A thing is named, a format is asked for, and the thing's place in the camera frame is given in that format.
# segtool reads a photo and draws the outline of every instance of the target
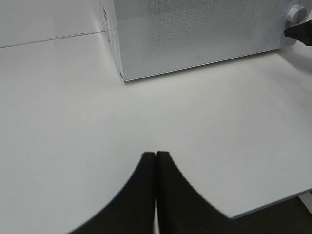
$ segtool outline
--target white wall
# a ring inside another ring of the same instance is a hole
[[[0,0],[0,47],[100,31],[98,0]]]

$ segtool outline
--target microwave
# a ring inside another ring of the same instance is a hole
[[[99,0],[125,81],[294,45],[311,0]]]

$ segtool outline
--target dark floor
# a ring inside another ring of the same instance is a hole
[[[298,197],[236,221],[255,234],[312,234],[312,215]]]

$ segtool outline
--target black object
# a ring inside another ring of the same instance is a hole
[[[144,153],[118,195],[71,234],[152,234],[155,212],[155,154]]]
[[[312,46],[312,20],[295,27],[287,28],[284,34],[287,37],[301,41],[306,46]]]
[[[168,152],[158,152],[157,213],[161,234],[250,234],[205,201]]]

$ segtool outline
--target white tabletop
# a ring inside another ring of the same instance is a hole
[[[0,50],[0,233],[76,228],[144,151],[233,217],[312,187],[312,49],[124,84],[101,34]]]

